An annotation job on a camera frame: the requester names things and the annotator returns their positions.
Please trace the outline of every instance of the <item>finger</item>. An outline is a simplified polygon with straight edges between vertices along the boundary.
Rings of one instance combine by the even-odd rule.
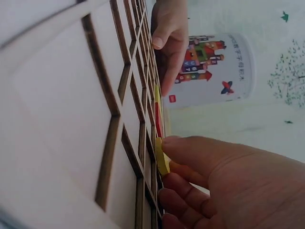
[[[162,49],[175,29],[176,27],[174,23],[166,23],[165,20],[164,23],[159,23],[152,35],[152,44],[154,49]]]
[[[201,174],[206,189],[209,188],[209,177],[214,171],[254,154],[250,147],[205,137],[168,137],[163,140],[163,151],[176,163],[187,165]]]
[[[174,161],[170,161],[169,164],[170,164],[171,172],[178,174],[183,179],[185,179],[186,181],[192,184],[206,188],[204,186],[204,178],[199,173],[195,172],[188,166],[179,165]]]
[[[164,229],[184,229],[183,224],[179,221],[179,219],[171,215],[169,213],[165,213],[162,217],[162,227]]]
[[[175,79],[179,74],[179,71],[183,64],[184,57],[185,57],[184,49],[174,52],[168,57],[167,71],[165,73],[164,80],[162,83],[162,89],[161,89],[162,96],[166,96],[170,92],[175,82]]]
[[[191,208],[210,219],[217,213],[209,195],[198,190],[176,173],[163,178],[165,188],[174,190]]]
[[[209,222],[207,218],[189,207],[174,190],[161,189],[159,200],[165,211],[175,215],[187,228],[204,228]]]

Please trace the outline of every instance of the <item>yellow block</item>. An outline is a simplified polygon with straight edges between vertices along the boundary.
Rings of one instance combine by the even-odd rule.
[[[156,139],[156,156],[159,172],[162,176],[168,174],[170,172],[169,161],[162,151],[162,139],[160,137]]]

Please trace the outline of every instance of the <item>wooden frame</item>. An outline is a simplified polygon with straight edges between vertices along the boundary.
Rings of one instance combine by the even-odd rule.
[[[151,207],[151,228],[156,229],[161,228],[160,222],[163,215],[163,210],[160,204],[158,204],[157,198],[157,191],[162,188],[162,181],[156,165],[154,114],[154,86],[155,84],[160,85],[160,83],[153,48],[150,45],[151,36],[145,0],[123,0],[132,40],[130,44],[126,42],[122,19],[118,9],[118,1],[78,0],[77,4],[48,17],[18,37],[12,38],[1,46],[1,73],[8,77],[13,75],[19,66],[34,55],[35,52],[44,47],[71,24],[81,20],[95,71],[101,84],[101,90],[104,93],[112,115],[103,150],[95,201],[107,213],[113,155],[117,144],[122,143],[137,177],[135,228],[143,228],[144,201],[147,199]],[[100,48],[96,34],[96,25],[92,20],[92,12],[106,3],[111,6],[124,62],[118,88],[111,84],[111,75],[107,72],[107,66],[105,66],[102,56],[103,50]],[[140,86],[135,80],[135,68],[139,72]],[[140,125],[137,149],[134,148],[130,141],[130,136],[123,119],[123,104],[126,92],[129,90],[132,93]],[[150,161],[151,175],[149,177],[145,174],[147,170],[146,161]]]

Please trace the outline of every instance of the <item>white surface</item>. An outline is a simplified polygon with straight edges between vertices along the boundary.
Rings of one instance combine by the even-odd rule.
[[[114,152],[107,214],[122,229],[134,229],[137,177],[120,142]]]
[[[7,77],[0,77],[0,107],[1,209],[33,229],[117,229],[57,163]]]
[[[145,229],[152,228],[152,210],[151,210],[151,206],[149,205],[149,202],[146,198],[144,201],[143,228],[145,228]]]
[[[81,22],[30,58],[12,80],[53,155],[94,199],[111,114]]]
[[[91,15],[110,83],[118,89],[124,62],[110,3],[103,4]]]
[[[132,144],[132,148],[135,154],[138,156],[140,121],[132,96],[132,91],[129,85],[127,85],[126,88],[122,113],[124,114],[123,121],[126,127],[129,140]]]
[[[9,75],[13,74],[21,64],[52,41],[60,32],[79,21],[90,13],[91,9],[103,4],[104,1],[96,0],[94,4],[85,1],[77,4],[18,36],[1,49],[0,62],[3,62],[3,67],[7,69]]]
[[[0,46],[27,28],[75,3],[75,0],[2,0]]]

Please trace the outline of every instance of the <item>wooden block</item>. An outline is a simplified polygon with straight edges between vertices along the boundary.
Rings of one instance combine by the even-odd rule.
[[[161,117],[160,106],[158,103],[155,103],[155,112],[156,112],[156,128],[157,128],[157,136],[163,137],[163,122]]]
[[[158,169],[161,175],[164,176],[170,173],[169,161],[165,158],[164,152],[162,151],[162,138],[160,137],[156,139],[156,156]]]

